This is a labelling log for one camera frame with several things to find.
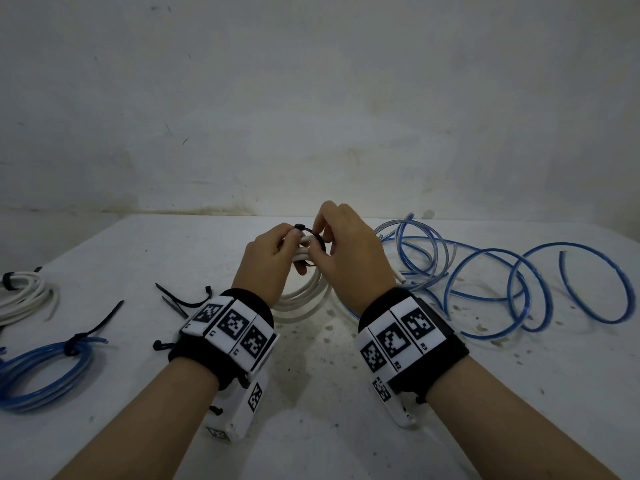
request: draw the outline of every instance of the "table surface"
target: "table surface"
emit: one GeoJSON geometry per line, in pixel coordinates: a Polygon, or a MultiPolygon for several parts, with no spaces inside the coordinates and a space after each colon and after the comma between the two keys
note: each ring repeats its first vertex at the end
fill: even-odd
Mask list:
{"type": "MultiPolygon", "coordinates": [[[[166,364],[155,339],[169,341],[181,318],[161,300],[159,282],[187,301],[204,286],[228,288],[244,245],[282,220],[309,217],[132,216],[46,265],[42,271],[61,290],[60,307],[5,328],[0,345],[13,357],[66,340],[94,327],[121,300],[122,309],[100,332],[95,361],[68,397],[35,413],[0,413],[0,478],[50,478],[110,421],[166,364]]],[[[384,219],[367,219],[375,226],[384,219]]],[[[537,244],[574,241],[595,247],[640,283],[640,244],[582,223],[439,221],[428,223],[446,239],[481,248],[523,253],[537,244]]],[[[393,246],[388,252],[394,254],[393,246]]],[[[622,478],[640,471],[640,369],[636,317],[617,326],[588,319],[572,306],[557,271],[557,252],[533,256],[551,287],[555,315],[542,333],[516,333],[500,346],[468,340],[471,355],[622,478]]],[[[467,255],[459,250],[457,262],[467,255]]],[[[574,288],[596,311],[617,318],[625,308],[613,270],[580,250],[569,250],[574,288]]],[[[503,294],[505,267],[479,258],[456,282],[460,290],[503,294]]],[[[300,277],[290,275],[287,289],[300,277]]],[[[529,279],[535,289],[533,279],[529,279]]],[[[442,297],[443,286],[436,293],[442,297]]],[[[533,291],[532,317],[543,303],[533,291]]],[[[504,305],[453,298],[459,330],[494,331],[509,323],[504,305]]],[[[199,430],[176,478],[478,478],[459,446],[428,405],[403,398],[419,422],[396,427],[373,391],[355,353],[356,324],[333,296],[314,316],[279,326],[269,360],[270,384],[248,437],[222,444],[199,430]]],[[[26,386],[39,387],[68,370],[62,359],[26,386]]]]}

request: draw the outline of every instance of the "forearm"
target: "forearm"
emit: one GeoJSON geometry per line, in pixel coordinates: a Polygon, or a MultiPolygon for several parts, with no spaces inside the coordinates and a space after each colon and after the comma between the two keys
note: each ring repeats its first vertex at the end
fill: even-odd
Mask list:
{"type": "Polygon", "coordinates": [[[426,399],[485,480],[617,478],[469,356],[426,399]]]}
{"type": "Polygon", "coordinates": [[[171,479],[218,392],[190,359],[171,361],[55,479],[171,479]]]}

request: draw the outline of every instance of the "wristband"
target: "wristband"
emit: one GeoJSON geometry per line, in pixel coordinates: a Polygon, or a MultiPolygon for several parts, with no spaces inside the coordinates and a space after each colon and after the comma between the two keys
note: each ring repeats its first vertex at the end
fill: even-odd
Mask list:
{"type": "Polygon", "coordinates": [[[230,289],[207,300],[180,329],[169,361],[187,357],[203,364],[226,389],[234,378],[248,383],[271,353],[279,335],[273,316],[256,294],[230,289]]]}
{"type": "Polygon", "coordinates": [[[414,392],[424,402],[429,388],[468,348],[441,316],[409,291],[393,288],[362,314],[355,345],[374,375],[372,385],[386,402],[394,391],[414,392]]]}

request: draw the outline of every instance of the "blue cable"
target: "blue cable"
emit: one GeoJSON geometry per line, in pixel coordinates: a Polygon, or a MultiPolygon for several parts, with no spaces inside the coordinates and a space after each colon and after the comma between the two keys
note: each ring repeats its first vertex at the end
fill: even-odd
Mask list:
{"type": "MultiPolygon", "coordinates": [[[[119,302],[98,326],[89,332],[76,333],[66,342],[58,342],[26,352],[6,362],[0,359],[0,410],[13,413],[25,413],[42,408],[59,400],[77,386],[84,377],[93,359],[92,342],[107,344],[101,337],[88,337],[103,327],[120,309],[124,301],[119,302]],[[12,397],[15,387],[40,364],[59,355],[77,356],[76,364],[59,379],[37,391],[12,397]]],[[[6,351],[0,347],[0,355],[6,351]]]]}
{"type": "MultiPolygon", "coordinates": [[[[428,297],[430,297],[435,302],[437,307],[439,307],[439,309],[441,309],[441,311],[443,311],[444,314],[447,316],[449,315],[450,295],[457,296],[460,298],[471,299],[475,301],[507,302],[508,304],[509,314],[513,320],[513,322],[508,327],[496,333],[491,333],[489,335],[475,335],[475,334],[471,334],[464,331],[461,332],[461,334],[466,337],[469,337],[471,339],[476,339],[476,340],[495,340],[495,339],[500,339],[502,337],[507,336],[508,334],[514,332],[518,328],[521,328],[531,333],[538,333],[548,327],[549,323],[551,323],[552,321],[553,312],[554,312],[551,291],[549,290],[547,282],[544,280],[542,275],[538,272],[535,266],[533,266],[533,264],[527,258],[535,252],[538,252],[542,249],[546,249],[553,246],[564,246],[564,247],[569,246],[574,248],[580,248],[592,254],[595,254],[597,257],[599,257],[600,259],[603,259],[603,261],[605,261],[609,266],[611,266],[613,270],[615,270],[615,272],[618,274],[618,277],[620,278],[620,281],[622,282],[622,285],[624,287],[625,294],[627,297],[627,308],[625,309],[622,316],[620,316],[620,318],[618,319],[609,320],[609,319],[603,318],[600,315],[598,315],[596,312],[594,312],[584,302],[584,300],[580,298],[578,293],[571,286],[567,272],[566,272],[566,264],[565,264],[566,251],[565,250],[560,251],[558,256],[558,268],[560,270],[561,280],[564,284],[564,287],[566,288],[567,293],[572,298],[573,302],[587,316],[589,316],[590,318],[593,318],[598,322],[613,325],[613,324],[622,323],[628,320],[636,310],[636,293],[627,275],[622,271],[620,266],[618,266],[615,262],[613,262],[609,257],[607,257],[605,254],[601,253],[596,249],[590,248],[589,246],[585,246],[584,244],[578,244],[575,242],[549,242],[547,244],[541,244],[540,246],[530,249],[522,255],[516,254],[509,250],[500,249],[500,248],[480,249],[480,248],[476,248],[475,246],[465,244],[463,242],[452,241],[450,239],[443,239],[442,236],[440,236],[440,234],[438,234],[434,229],[432,229],[426,224],[423,224],[418,221],[414,221],[413,217],[414,217],[413,214],[409,214],[404,219],[395,219],[395,220],[385,222],[384,224],[377,227],[374,231],[377,235],[380,236],[380,241],[383,244],[385,242],[390,242],[390,241],[396,242],[396,251],[398,253],[398,257],[400,258],[400,261],[403,263],[403,265],[407,268],[407,271],[401,272],[402,275],[415,277],[415,281],[411,281],[409,282],[409,284],[400,285],[400,287],[405,288],[412,292],[425,293],[428,297]],[[389,232],[386,235],[380,234],[380,231],[394,225],[397,226],[395,230],[389,232]],[[404,232],[408,225],[412,225],[420,229],[425,235],[405,236],[404,232]],[[429,241],[429,243],[433,248],[433,253],[428,252],[427,250],[421,248],[416,244],[407,242],[409,240],[429,241]],[[445,255],[444,266],[439,273],[437,272],[438,244],[442,245],[444,249],[444,255],[445,255]],[[449,254],[448,244],[451,244],[454,247],[452,255],[449,254]],[[460,262],[460,264],[455,267],[452,273],[449,273],[449,269],[451,268],[453,261],[455,259],[457,247],[466,248],[466,249],[472,250],[473,252],[468,257],[464,258],[460,262]],[[427,261],[426,267],[420,268],[420,266],[417,266],[415,263],[413,263],[411,259],[409,259],[409,257],[406,255],[406,252],[404,250],[405,248],[417,251],[422,256],[424,256],[427,261]],[[516,263],[511,264],[507,260],[501,258],[500,256],[497,256],[496,253],[504,253],[504,254],[510,255],[516,258],[517,261],[516,263]],[[503,264],[504,266],[507,266],[510,269],[509,277],[507,280],[506,296],[502,296],[498,298],[487,298],[484,296],[477,296],[477,295],[464,293],[461,291],[456,291],[451,289],[457,275],[459,275],[460,271],[464,268],[464,266],[466,266],[469,263],[469,261],[471,261],[471,259],[480,255],[489,256],[490,258],[495,259],[496,261],[503,264]],[[528,327],[527,325],[524,324],[524,320],[526,319],[531,309],[531,291],[529,290],[529,286],[526,280],[524,279],[524,276],[518,271],[518,268],[522,264],[528,267],[529,270],[536,277],[545,300],[545,313],[542,319],[542,323],[540,323],[539,326],[533,327],[533,328],[528,327]],[[445,277],[448,277],[448,280],[445,285],[444,297],[442,300],[439,300],[436,294],[429,288],[434,286],[434,284],[441,281],[445,277]],[[514,293],[512,290],[514,279],[517,279],[518,284],[520,286],[520,289],[516,293],[514,293]],[[523,295],[524,295],[524,304],[522,306],[522,310],[518,312],[515,305],[515,299],[523,295]]],[[[355,315],[352,311],[350,311],[350,313],[354,315],[356,318],[358,318],[357,315],[355,315]]]]}

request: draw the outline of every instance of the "hand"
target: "hand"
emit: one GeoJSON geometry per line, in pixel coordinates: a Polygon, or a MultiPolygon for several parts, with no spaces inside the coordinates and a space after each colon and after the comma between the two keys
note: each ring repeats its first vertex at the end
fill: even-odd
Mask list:
{"type": "Polygon", "coordinates": [[[272,308],[282,295],[301,237],[302,232],[286,223],[256,237],[246,245],[233,288],[256,293],[272,308]]]}
{"type": "Polygon", "coordinates": [[[329,256],[312,239],[309,257],[342,302],[357,315],[362,315],[373,300],[396,286],[382,243],[347,204],[324,202],[313,231],[324,231],[324,241],[333,242],[333,245],[329,256]]]}

